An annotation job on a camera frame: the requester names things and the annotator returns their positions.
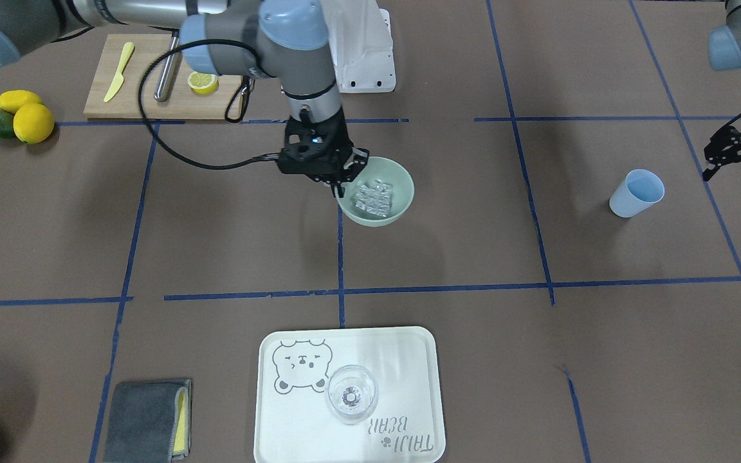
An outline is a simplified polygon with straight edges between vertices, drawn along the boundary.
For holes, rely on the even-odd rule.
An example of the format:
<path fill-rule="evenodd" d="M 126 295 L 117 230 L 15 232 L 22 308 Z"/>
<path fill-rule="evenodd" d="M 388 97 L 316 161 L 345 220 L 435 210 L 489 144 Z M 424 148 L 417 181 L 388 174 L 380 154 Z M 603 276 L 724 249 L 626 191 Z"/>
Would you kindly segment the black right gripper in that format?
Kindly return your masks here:
<path fill-rule="evenodd" d="M 370 151 L 354 149 L 344 110 L 324 122 L 290 117 L 284 129 L 284 147 L 277 166 L 286 175 L 306 175 L 315 181 L 332 181 L 335 199 L 344 197 L 346 184 L 367 167 Z"/>

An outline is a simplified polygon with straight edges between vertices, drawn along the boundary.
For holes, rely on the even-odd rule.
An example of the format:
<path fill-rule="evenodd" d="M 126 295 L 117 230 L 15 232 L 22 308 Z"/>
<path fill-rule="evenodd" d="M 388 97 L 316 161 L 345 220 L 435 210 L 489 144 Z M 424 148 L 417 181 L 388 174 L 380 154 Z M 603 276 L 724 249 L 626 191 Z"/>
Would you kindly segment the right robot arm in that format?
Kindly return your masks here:
<path fill-rule="evenodd" d="M 342 197 L 369 152 L 350 140 L 318 1 L 0 1 L 0 68 L 44 45 L 107 24 L 174 30 L 173 50 L 194 71 L 279 79 L 290 115 L 274 161 L 286 175 L 329 185 Z"/>

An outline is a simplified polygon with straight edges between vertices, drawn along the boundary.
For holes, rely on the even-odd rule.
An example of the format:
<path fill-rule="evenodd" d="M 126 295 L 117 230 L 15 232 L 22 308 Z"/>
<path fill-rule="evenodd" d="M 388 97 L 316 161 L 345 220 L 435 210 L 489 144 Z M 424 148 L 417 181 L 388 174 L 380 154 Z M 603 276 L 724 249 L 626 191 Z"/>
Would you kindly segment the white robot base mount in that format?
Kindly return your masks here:
<path fill-rule="evenodd" d="M 341 94 L 387 93 L 397 85 L 389 12 L 376 1 L 322 1 Z"/>

